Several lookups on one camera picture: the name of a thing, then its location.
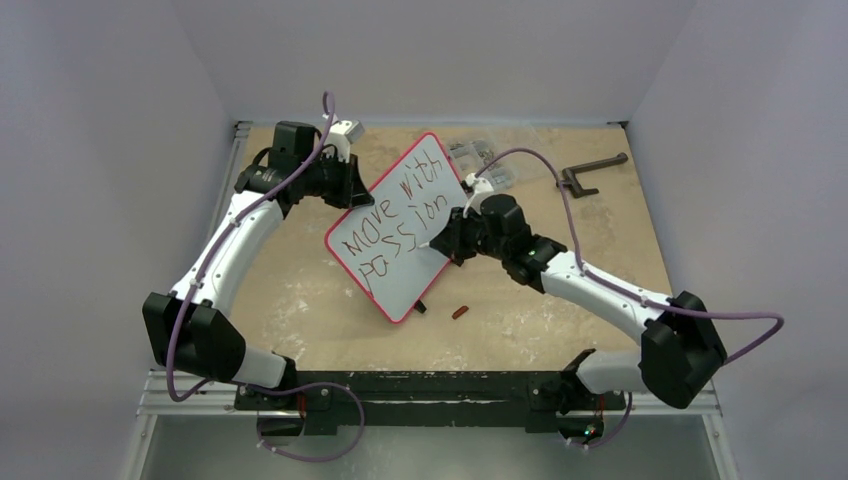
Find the pink framed whiteboard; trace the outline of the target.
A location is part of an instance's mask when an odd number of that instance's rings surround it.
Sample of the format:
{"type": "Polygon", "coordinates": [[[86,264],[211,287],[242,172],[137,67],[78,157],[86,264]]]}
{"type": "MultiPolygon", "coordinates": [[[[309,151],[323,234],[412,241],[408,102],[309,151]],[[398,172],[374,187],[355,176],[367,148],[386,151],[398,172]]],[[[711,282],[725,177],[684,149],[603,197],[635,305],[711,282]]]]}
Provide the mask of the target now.
{"type": "Polygon", "coordinates": [[[327,250],[380,312],[402,322],[449,259],[417,246],[446,226],[466,193],[438,137],[427,132],[370,186],[372,206],[344,213],[327,231],[327,250]]]}

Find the red marker cap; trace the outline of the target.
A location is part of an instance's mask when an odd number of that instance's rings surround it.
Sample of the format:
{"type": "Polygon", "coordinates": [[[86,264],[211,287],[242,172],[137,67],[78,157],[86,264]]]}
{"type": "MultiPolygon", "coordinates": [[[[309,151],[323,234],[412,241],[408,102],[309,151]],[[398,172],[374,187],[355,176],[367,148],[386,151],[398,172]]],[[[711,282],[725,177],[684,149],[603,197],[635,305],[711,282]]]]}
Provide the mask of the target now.
{"type": "Polygon", "coordinates": [[[452,318],[453,320],[457,320],[457,319],[459,319],[461,316],[463,316],[464,314],[466,314],[466,313],[468,312],[468,310],[469,310],[469,307],[468,307],[467,305],[463,305],[463,306],[459,307],[457,310],[455,310],[455,311],[452,313],[451,318],[452,318]]]}

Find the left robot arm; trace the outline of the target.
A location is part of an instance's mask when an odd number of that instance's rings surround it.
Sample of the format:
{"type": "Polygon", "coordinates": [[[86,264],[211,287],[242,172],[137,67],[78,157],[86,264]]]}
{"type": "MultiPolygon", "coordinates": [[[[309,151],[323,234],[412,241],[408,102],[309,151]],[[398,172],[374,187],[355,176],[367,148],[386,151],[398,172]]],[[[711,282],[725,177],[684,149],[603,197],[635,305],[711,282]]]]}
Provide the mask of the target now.
{"type": "Polygon", "coordinates": [[[168,292],[151,293],[142,306],[155,362],[168,374],[256,385],[275,409],[295,402],[293,360],[249,346],[228,317],[262,245],[301,200],[316,197],[342,210],[373,205],[351,151],[363,132],[355,120],[335,119],[325,130],[276,124],[271,145],[239,174],[198,259],[168,292]]]}

